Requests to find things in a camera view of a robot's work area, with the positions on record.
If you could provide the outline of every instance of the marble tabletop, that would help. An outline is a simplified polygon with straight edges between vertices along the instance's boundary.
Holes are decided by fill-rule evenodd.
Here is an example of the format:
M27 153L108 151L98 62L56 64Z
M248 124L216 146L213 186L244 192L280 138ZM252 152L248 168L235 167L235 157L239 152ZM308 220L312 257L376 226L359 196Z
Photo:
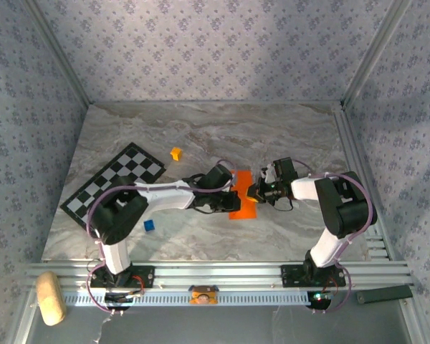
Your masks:
M291 156L315 171L346 171L345 156L329 105L242 103L117 103L91 105L59 204L127 144L134 142L166 166L156 183L207 172L220 158L239 169L259 168ZM183 149L173 161L172 147ZM305 168L296 165L300 176ZM277 207L288 204L278 203ZM153 214L156 229L139 223L128 237L131 259L138 260L303 260L320 237L323 219L314 201L296 202L291 212L257 205L257 219L229 220L228 214L193 210ZM97 245L59 207L42 259L98 257ZM367 260L362 237L343 259Z

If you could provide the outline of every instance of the orange block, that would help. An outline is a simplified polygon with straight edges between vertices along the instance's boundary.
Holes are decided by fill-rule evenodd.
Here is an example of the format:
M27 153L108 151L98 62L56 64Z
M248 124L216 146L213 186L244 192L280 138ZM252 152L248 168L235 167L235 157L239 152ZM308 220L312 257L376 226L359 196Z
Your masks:
M253 184L251 171L237 171L236 185L231 188L237 191L241 199L241 210L229 213L230 220L255 219L257 217L257 204L247 198L247 190Z

